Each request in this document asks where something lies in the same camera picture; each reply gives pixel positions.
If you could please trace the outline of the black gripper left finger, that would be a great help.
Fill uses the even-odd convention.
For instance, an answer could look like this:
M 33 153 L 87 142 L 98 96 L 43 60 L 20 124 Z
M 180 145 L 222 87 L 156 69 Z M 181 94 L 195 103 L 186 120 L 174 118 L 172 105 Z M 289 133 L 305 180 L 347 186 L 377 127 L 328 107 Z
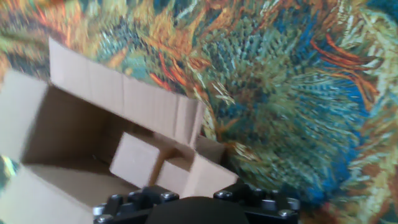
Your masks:
M 93 208 L 93 223 L 145 223 L 156 206 L 179 198 L 179 194 L 157 185 L 127 195 L 114 194 L 106 203 Z

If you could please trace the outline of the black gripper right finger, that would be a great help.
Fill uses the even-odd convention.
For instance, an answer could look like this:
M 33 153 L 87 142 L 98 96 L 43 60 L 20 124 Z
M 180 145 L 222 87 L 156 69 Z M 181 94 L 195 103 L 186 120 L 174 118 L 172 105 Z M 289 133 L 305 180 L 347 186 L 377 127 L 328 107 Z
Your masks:
M 215 192 L 213 198 L 236 205 L 249 223 L 299 222 L 300 201 L 278 190 L 252 189 L 247 184 L 235 183 Z

